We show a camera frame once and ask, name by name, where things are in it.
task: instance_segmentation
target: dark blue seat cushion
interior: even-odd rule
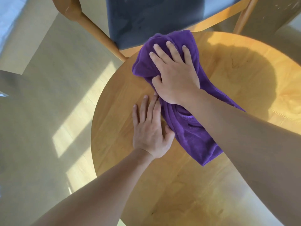
[[[120,50],[205,20],[240,0],[106,0],[109,32]]]

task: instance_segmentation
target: round wooden table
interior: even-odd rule
[[[276,49],[240,35],[194,32],[200,63],[213,84],[248,113],[301,133],[301,67]],[[132,107],[153,94],[133,76],[137,54],[105,86],[92,121],[97,176],[132,151]],[[225,154],[205,167],[174,140],[141,176],[122,213],[137,225],[282,225],[261,203]]]

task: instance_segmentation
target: floor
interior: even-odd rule
[[[108,33],[105,0],[81,2],[86,15]],[[242,34],[300,64],[300,48],[275,34],[300,10],[299,2],[259,0]],[[237,17],[213,29],[231,31]],[[91,121],[101,91],[121,64],[78,24],[59,14],[24,74],[0,73],[0,89],[10,95],[0,98],[2,225],[29,225],[96,177]]]

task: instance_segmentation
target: person's left hand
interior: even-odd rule
[[[133,107],[134,149],[142,149],[150,153],[155,159],[162,157],[169,150],[175,133],[166,125],[166,135],[163,137],[161,128],[161,105],[155,92],[148,110],[146,110],[148,96],[145,95],[141,103],[139,117],[137,105]]]

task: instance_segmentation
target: forearm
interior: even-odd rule
[[[119,164],[60,202],[34,226],[115,226],[138,179],[153,160],[134,150]]]
[[[183,106],[204,126],[261,201],[287,225],[301,216],[301,138],[203,90]]]

